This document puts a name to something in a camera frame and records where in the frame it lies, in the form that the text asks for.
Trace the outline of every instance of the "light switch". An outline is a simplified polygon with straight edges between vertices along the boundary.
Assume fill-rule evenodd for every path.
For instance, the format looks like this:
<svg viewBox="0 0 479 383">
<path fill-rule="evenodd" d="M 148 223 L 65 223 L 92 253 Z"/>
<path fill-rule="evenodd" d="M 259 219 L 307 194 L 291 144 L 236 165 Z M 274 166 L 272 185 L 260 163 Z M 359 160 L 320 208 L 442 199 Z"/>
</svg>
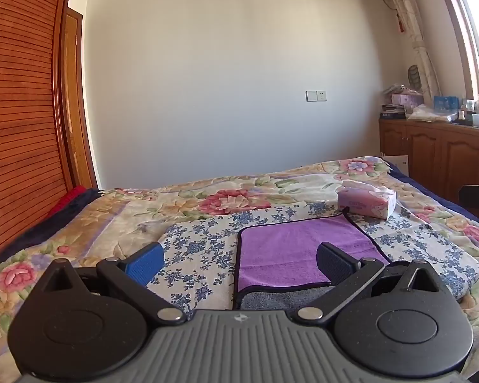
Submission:
<svg viewBox="0 0 479 383">
<path fill-rule="evenodd" d="M 317 91 L 307 91 L 307 102 L 316 102 L 318 99 Z"/>
</svg>

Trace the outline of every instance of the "purple tissue box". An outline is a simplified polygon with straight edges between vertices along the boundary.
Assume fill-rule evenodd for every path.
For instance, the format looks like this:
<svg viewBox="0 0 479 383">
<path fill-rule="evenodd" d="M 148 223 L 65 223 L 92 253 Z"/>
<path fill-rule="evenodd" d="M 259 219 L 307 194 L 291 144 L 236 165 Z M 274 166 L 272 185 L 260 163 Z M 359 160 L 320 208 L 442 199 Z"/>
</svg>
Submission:
<svg viewBox="0 0 479 383">
<path fill-rule="evenodd" d="M 392 95 L 392 104 L 403 107 L 417 107 L 424 103 L 422 95 Z"/>
</svg>

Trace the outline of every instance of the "silver screw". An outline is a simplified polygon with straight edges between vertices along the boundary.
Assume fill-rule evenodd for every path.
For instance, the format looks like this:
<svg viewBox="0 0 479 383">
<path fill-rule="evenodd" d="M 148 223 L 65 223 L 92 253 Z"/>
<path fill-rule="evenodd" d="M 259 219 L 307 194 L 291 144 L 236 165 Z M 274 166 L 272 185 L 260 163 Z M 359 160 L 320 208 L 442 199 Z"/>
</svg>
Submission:
<svg viewBox="0 0 479 383">
<path fill-rule="evenodd" d="M 323 317 L 323 312 L 316 307 L 303 307 L 298 310 L 298 317 L 308 320 L 320 319 Z"/>
<path fill-rule="evenodd" d="M 178 308 L 162 308 L 158 311 L 158 317 L 163 321 L 178 321 L 183 317 L 183 312 Z"/>
</svg>

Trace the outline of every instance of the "louvered wooden door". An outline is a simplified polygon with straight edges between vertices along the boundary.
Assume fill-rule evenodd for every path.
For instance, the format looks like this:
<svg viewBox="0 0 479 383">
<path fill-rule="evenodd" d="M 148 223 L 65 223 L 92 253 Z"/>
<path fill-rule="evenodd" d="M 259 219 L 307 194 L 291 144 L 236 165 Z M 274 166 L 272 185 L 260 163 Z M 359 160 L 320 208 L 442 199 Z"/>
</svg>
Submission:
<svg viewBox="0 0 479 383">
<path fill-rule="evenodd" d="M 59 107 L 65 0 L 0 0 L 0 250 L 71 187 Z"/>
</svg>

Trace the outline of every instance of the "purple cloth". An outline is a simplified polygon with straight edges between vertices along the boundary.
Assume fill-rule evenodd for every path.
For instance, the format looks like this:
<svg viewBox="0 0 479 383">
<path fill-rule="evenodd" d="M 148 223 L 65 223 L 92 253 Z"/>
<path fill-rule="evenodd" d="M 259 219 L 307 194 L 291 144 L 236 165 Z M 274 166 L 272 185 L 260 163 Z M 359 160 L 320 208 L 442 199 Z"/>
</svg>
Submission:
<svg viewBox="0 0 479 383">
<path fill-rule="evenodd" d="M 366 256 L 389 263 L 370 238 L 341 214 L 334 217 L 254 226 L 240 233 L 238 288 L 297 286 L 326 282 L 316 253 L 330 242 L 356 259 Z"/>
</svg>

